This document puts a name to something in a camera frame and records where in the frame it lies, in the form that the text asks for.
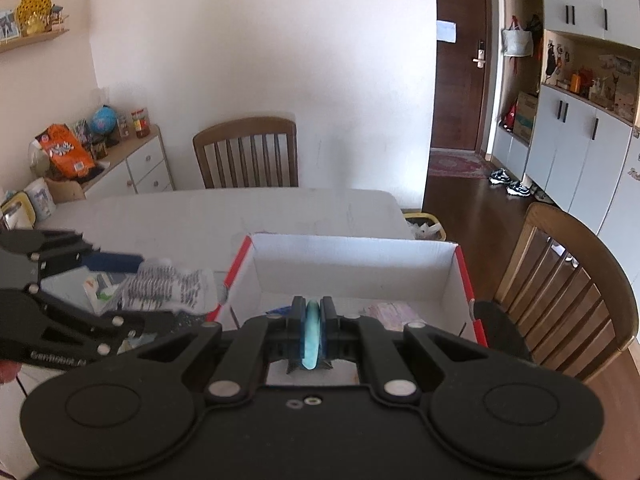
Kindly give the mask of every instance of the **photo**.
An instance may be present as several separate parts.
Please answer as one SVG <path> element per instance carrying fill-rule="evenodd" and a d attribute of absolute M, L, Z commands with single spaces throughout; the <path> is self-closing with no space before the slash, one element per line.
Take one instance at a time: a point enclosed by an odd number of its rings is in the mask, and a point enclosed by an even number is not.
<path fill-rule="evenodd" d="M 20 28 L 12 10 L 0 10 L 0 41 L 20 38 Z"/>

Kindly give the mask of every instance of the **cardboard box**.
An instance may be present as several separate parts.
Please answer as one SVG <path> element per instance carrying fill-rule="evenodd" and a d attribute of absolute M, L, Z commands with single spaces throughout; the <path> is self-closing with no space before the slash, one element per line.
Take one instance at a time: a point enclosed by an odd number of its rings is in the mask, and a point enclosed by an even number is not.
<path fill-rule="evenodd" d="M 531 140 L 537 111 L 538 98 L 520 92 L 520 95 L 518 95 L 518 110 L 516 111 L 513 133 L 525 140 Z"/>
<path fill-rule="evenodd" d="M 256 234 L 242 244 L 225 286 L 226 301 L 211 317 L 225 330 L 295 296 L 332 296 L 339 315 L 401 302 L 426 323 L 476 342 L 464 257 L 448 242 Z"/>

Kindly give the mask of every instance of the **drawer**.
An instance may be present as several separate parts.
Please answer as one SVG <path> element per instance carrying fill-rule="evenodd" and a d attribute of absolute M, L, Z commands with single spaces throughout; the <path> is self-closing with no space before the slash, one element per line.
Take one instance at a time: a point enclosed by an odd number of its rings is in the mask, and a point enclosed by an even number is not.
<path fill-rule="evenodd" d="M 171 181 L 169 180 L 169 172 L 167 171 L 166 164 L 164 162 L 158 164 L 136 187 L 140 195 L 146 193 L 162 193 L 167 187 L 170 188 Z"/>
<path fill-rule="evenodd" d="M 146 143 L 142 148 L 127 157 L 127 164 L 133 182 L 138 184 L 149 172 L 164 160 L 160 137 Z"/>
<path fill-rule="evenodd" d="M 86 197 L 91 199 L 135 194 L 136 188 L 133 186 L 129 169 L 124 162 L 113 168 L 85 192 Z"/>

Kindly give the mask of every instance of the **sneaker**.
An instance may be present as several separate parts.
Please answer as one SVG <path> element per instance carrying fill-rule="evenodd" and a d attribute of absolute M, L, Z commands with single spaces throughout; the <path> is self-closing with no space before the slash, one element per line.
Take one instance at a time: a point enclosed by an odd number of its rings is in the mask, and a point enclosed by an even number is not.
<path fill-rule="evenodd" d="M 531 190 L 518 180 L 514 180 L 507 186 L 507 193 L 513 196 L 531 196 Z"/>
<path fill-rule="evenodd" d="M 494 171 L 489 175 L 489 182 L 494 184 L 494 186 L 497 184 L 509 184 L 511 177 L 507 174 L 507 170 L 500 168 L 500 170 Z"/>

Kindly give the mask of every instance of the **wooden chair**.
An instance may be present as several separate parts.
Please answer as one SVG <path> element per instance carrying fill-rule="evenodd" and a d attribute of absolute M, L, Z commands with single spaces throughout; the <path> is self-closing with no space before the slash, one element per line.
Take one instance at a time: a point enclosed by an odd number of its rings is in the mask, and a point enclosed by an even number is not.
<path fill-rule="evenodd" d="M 554 241 L 564 248 L 562 255 Z M 636 300 L 620 264 L 591 230 L 549 205 L 533 204 L 527 211 L 496 303 L 501 310 L 492 311 L 491 303 L 475 309 L 490 347 L 582 381 L 602 371 L 638 334 Z"/>
<path fill-rule="evenodd" d="M 207 158 L 210 146 L 216 161 L 215 180 Z M 230 187 L 229 183 L 233 187 L 298 186 L 298 145 L 292 121 L 255 117 L 218 124 L 193 137 L 193 147 L 207 189 Z"/>

